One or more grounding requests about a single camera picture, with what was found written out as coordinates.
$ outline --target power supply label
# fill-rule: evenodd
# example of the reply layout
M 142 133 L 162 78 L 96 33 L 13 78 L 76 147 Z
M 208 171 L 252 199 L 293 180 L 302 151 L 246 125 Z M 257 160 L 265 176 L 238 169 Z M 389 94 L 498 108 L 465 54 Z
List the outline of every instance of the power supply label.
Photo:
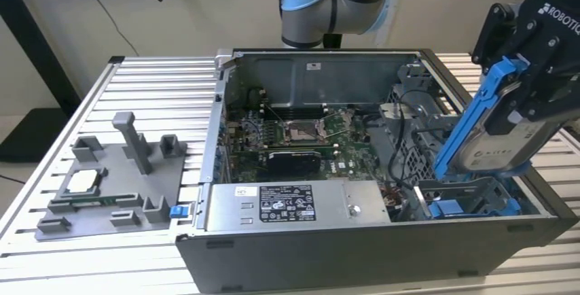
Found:
M 316 220 L 312 185 L 260 186 L 262 222 L 312 222 Z

